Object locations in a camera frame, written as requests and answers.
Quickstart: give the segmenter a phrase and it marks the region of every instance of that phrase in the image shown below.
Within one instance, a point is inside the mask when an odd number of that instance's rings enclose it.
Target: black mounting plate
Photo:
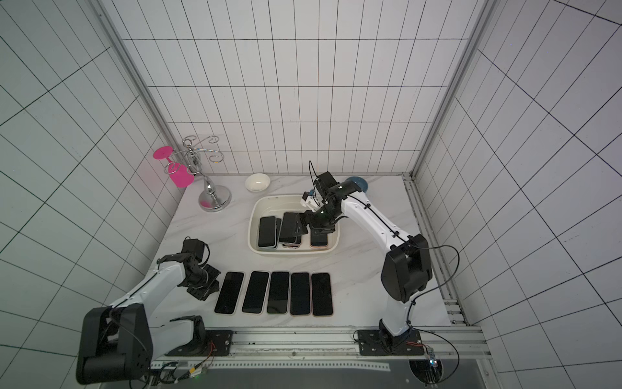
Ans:
[[[233,331],[219,330],[219,331],[205,331],[205,347],[197,354],[190,352],[180,351],[181,349],[173,349],[166,354],[168,357],[207,357],[210,354],[211,342],[214,342],[216,347],[211,353],[215,357],[226,357],[229,355],[229,348],[231,347],[231,336]]]
[[[385,349],[380,339],[379,330],[358,330],[355,332],[358,338],[358,352],[361,355],[424,355],[425,347],[421,343],[419,331],[412,330],[408,338],[404,339],[392,350]],[[414,342],[421,346],[407,345],[406,342]]]
[[[205,285],[195,287],[189,286],[186,291],[190,293],[194,298],[204,301],[209,295],[220,290],[220,284],[216,277],[220,274],[220,270],[205,264],[203,270],[207,272],[207,281]]]

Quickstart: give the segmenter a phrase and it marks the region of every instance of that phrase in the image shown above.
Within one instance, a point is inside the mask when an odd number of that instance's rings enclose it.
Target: robotic arm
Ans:
[[[205,246],[200,240],[186,238],[181,253],[160,258],[151,276],[125,296],[86,314],[76,367],[78,383],[141,378],[152,359],[172,349],[201,355],[211,340],[200,316],[178,317],[151,328],[148,318],[177,286],[186,287],[199,300],[218,291],[220,271],[207,260],[200,264]]]
[[[379,323],[380,335],[388,346],[400,344],[408,336],[411,297],[425,290],[432,279],[427,241],[421,234],[409,235],[372,208],[365,193],[354,182],[339,183],[325,172],[313,184],[322,197],[322,204],[308,192],[303,195],[301,203],[311,210],[300,214],[300,228],[294,235],[307,233],[307,226],[322,233],[333,232],[343,214],[372,236],[386,253],[380,278],[389,296]]]

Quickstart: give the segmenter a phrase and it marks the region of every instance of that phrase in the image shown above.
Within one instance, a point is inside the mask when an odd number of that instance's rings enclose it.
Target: white tiled wall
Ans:
[[[0,2],[2,388],[77,386],[85,313],[144,277],[182,196],[98,23],[85,0]]]
[[[506,388],[620,387],[622,2],[566,2],[499,2],[416,174]]]
[[[484,1],[103,3],[172,131],[247,174],[411,170]]]

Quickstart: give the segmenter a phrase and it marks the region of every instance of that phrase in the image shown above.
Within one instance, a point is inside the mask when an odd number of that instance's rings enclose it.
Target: black smartphone screen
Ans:
[[[282,232],[288,238],[282,238],[279,236],[279,242],[281,243],[295,243],[296,237],[292,237],[294,234],[294,230],[296,229],[298,213],[296,212],[286,212],[283,214],[283,224],[282,224]]]
[[[268,292],[268,313],[287,313],[287,297],[289,295],[289,272],[273,271],[270,277]]]
[[[311,246],[326,247],[328,246],[328,234],[318,233],[319,230],[311,230]]]
[[[242,312],[261,313],[266,298],[270,274],[267,271],[253,271],[248,279],[248,287],[242,303]]]
[[[228,271],[225,274],[225,280],[220,287],[220,294],[218,295],[214,312],[227,315],[235,312],[239,290],[242,288],[242,280],[244,280],[244,273],[239,271]]]
[[[313,316],[331,316],[333,314],[333,295],[330,290],[330,274],[311,274],[313,296]]]
[[[290,283],[289,312],[293,315],[308,315],[311,313],[311,288],[309,273],[292,273]]]
[[[276,247],[276,216],[265,216],[259,219],[257,246],[261,248]]]

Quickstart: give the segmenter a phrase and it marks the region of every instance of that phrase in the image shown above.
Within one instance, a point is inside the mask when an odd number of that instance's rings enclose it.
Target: white bowl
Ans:
[[[246,179],[244,186],[251,192],[261,192],[270,185],[270,177],[263,173],[255,173]]]

